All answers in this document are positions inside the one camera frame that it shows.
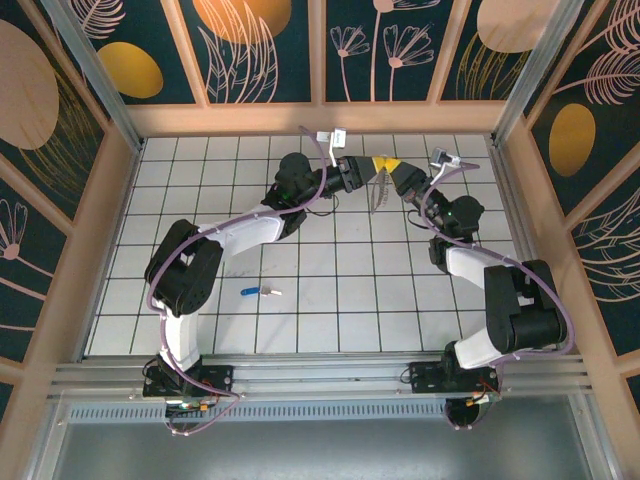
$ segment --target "orange circle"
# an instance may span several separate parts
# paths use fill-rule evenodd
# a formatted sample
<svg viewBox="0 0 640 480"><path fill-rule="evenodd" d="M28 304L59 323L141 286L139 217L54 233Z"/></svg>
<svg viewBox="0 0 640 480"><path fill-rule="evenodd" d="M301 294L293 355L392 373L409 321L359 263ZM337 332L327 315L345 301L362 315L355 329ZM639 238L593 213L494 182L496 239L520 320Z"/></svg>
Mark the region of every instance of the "orange circle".
<svg viewBox="0 0 640 480"><path fill-rule="evenodd" d="M260 19L273 37L281 33L291 19L291 0L193 0L193 6L209 30L231 43L258 43L262 39Z"/></svg>

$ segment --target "white tile floor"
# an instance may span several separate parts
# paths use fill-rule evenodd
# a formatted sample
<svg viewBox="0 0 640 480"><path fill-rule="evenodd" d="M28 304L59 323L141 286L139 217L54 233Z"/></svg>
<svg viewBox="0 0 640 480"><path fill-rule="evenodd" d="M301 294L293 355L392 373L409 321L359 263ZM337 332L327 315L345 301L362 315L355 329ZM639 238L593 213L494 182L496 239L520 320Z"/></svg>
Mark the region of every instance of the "white tile floor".
<svg viewBox="0 0 640 480"><path fill-rule="evenodd" d="M515 248L480 135L348 135L345 154L398 156L428 168L443 147L481 168L440 189L471 194L487 209L483 245L515 257ZM150 139L108 271L88 355L152 355L159 321L147 309L144 269L173 222L209 223L257 204L280 158L319 157L299 136ZM313 168L319 166L312 160ZM368 188L340 193L335 215L309 215L299 233L231 259L201 311L203 353L379 352L440 350L479 328L483 292L429 262L431 235L411 225L390 192L374 215ZM331 211L324 201L314 211ZM266 285L281 297L242 297Z"/></svg>

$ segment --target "yellow circle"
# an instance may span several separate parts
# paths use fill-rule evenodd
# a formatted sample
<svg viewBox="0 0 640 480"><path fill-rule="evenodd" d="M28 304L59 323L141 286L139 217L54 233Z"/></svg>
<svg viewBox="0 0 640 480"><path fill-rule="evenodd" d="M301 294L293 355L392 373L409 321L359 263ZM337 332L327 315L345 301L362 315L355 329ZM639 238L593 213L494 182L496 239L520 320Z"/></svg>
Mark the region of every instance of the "yellow circle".
<svg viewBox="0 0 640 480"><path fill-rule="evenodd" d="M259 43L260 18L273 37L286 28L291 18L291 0L193 0L193 6L209 30L231 43ZM258 32L251 34L256 25Z"/></svg>
<svg viewBox="0 0 640 480"><path fill-rule="evenodd" d="M102 64L120 93L149 98L160 93L160 67L151 56L131 43L109 43L98 51Z"/></svg>
<svg viewBox="0 0 640 480"><path fill-rule="evenodd" d="M570 103L558 112L549 134L551 166L563 177L578 173L596 139L596 122L589 109Z"/></svg>
<svg viewBox="0 0 640 480"><path fill-rule="evenodd" d="M482 0L478 37L501 53L532 50L556 8L557 0Z"/></svg>
<svg viewBox="0 0 640 480"><path fill-rule="evenodd" d="M36 42L4 20L0 45L0 138L17 148L40 148L58 123L55 72Z"/></svg>

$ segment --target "flower illustration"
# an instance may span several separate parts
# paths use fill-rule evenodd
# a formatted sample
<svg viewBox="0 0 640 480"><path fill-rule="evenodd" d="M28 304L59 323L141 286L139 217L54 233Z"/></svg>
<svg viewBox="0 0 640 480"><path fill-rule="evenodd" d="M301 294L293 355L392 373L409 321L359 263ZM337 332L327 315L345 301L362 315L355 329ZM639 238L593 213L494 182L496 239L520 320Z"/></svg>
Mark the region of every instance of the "flower illustration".
<svg viewBox="0 0 640 480"><path fill-rule="evenodd" d="M373 28L373 49L371 50L371 101L376 101L376 51L378 46L378 31L380 29L380 17L383 13L396 10L420 10L422 8L435 7L440 0L373 0L373 7L377 10L376 24Z"/></svg>
<svg viewBox="0 0 640 480"><path fill-rule="evenodd" d="M423 28L407 27L398 37L398 26L384 29L384 48L387 51L391 78L389 79L389 100L393 100L393 79L397 68L429 63L433 60L433 50L428 47L431 38L427 33L430 25Z"/></svg>
<svg viewBox="0 0 640 480"><path fill-rule="evenodd" d="M340 27L333 27L329 33L331 34L331 41L333 46L336 47L336 52L340 57L340 69L342 70L342 85L344 86L344 93L347 97L347 101L351 101L349 95L349 87L347 86L347 76L344 70L344 59L346 57L352 57L354 55L360 55L369 51L369 43L365 42L367 39L362 32L362 26L360 27L347 27L344 32Z"/></svg>
<svg viewBox="0 0 640 480"><path fill-rule="evenodd" d="M2 260L17 260L43 275L53 277L51 273L35 266L20 256L20 244L22 243L27 227L28 213L27 207L22 205L20 202L16 202L12 210L7 200L4 198L0 199L0 266L2 266ZM4 285L38 300L44 301L46 299L46 295L35 292L2 277L0 277L0 285ZM0 324L0 328L7 330L33 331L32 327L16 327L3 324Z"/></svg>

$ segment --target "beige circle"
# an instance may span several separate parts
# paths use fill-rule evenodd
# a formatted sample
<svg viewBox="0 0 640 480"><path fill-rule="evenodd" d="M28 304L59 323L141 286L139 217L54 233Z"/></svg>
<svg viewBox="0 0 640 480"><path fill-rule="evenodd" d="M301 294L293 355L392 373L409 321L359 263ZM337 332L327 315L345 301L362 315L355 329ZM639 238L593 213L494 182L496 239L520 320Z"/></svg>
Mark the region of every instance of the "beige circle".
<svg viewBox="0 0 640 480"><path fill-rule="evenodd" d="M0 20L0 138L14 147L40 148L58 122L53 67L27 34Z"/></svg>
<svg viewBox="0 0 640 480"><path fill-rule="evenodd" d="M551 166L563 177L575 175L589 159L595 139L596 122L591 111L579 103L565 105L551 125Z"/></svg>
<svg viewBox="0 0 640 480"><path fill-rule="evenodd" d="M482 0L478 37L501 53L532 50L549 23L558 0Z"/></svg>

